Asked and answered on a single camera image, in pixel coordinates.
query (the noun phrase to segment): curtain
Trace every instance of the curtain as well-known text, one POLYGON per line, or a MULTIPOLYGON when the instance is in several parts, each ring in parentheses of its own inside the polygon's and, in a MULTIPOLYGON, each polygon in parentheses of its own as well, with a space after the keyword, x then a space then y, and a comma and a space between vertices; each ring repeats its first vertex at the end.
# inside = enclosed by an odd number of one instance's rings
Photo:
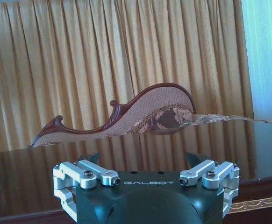
POLYGON ((174 82, 198 113, 253 117, 240 0, 0 3, 0 151, 53 117, 93 129, 144 88, 174 82))

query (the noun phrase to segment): silver metal bracket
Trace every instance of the silver metal bracket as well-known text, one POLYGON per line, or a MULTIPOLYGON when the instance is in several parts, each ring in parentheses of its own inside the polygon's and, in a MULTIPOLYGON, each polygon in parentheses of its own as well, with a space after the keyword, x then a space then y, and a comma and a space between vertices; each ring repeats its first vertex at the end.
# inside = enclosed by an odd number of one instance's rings
POLYGON ((76 161, 74 164, 63 162, 53 168, 54 195, 60 198, 62 208, 75 222, 77 222, 77 206, 68 188, 80 184, 83 189, 93 189, 97 179, 105 186, 120 184, 116 171, 104 169, 88 160, 76 161))
POLYGON ((196 185, 201 178, 202 185, 207 189, 218 189, 223 186, 223 217, 230 210, 232 200, 239 193, 240 169, 236 164, 205 160, 197 166, 180 172, 179 183, 182 186, 196 185))

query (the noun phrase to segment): decorative table trim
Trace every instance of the decorative table trim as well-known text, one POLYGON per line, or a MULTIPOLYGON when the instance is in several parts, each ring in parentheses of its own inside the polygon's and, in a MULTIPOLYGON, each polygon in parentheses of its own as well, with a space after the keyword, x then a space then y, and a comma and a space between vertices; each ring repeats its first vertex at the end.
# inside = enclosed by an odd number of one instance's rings
POLYGON ((229 213, 250 211, 255 209, 264 209, 270 207, 272 207, 272 197, 247 202, 234 203, 231 205, 229 213))

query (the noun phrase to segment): wooden table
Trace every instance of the wooden table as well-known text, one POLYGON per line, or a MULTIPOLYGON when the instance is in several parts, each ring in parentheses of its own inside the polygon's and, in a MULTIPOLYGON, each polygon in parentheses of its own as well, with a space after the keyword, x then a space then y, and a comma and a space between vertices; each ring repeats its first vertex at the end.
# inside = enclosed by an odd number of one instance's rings
POLYGON ((272 223, 272 124, 233 120, 0 153, 0 223, 74 223, 53 196, 52 168, 100 153, 108 169, 188 169, 187 153, 240 167, 239 196, 224 223, 272 223))

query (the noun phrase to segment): hex bolt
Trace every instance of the hex bolt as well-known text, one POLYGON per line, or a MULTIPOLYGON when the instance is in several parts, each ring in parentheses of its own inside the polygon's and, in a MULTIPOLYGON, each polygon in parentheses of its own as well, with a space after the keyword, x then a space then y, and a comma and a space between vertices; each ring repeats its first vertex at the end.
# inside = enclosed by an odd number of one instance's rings
POLYGON ((115 179, 114 181, 113 181, 113 186, 118 186, 119 184, 121 183, 121 180, 120 180, 120 178, 117 178, 117 179, 115 179))
POLYGON ((179 180, 179 183, 180 183, 180 185, 185 186, 188 183, 188 180, 186 180, 185 178, 181 178, 179 180))
POLYGON ((93 171, 91 170, 84 171, 84 177, 91 177, 92 175, 93 175, 93 171))
POLYGON ((215 175, 216 175, 216 173, 215 173, 215 171, 213 171, 213 170, 209 170, 209 171, 207 172, 207 176, 214 177, 215 175))

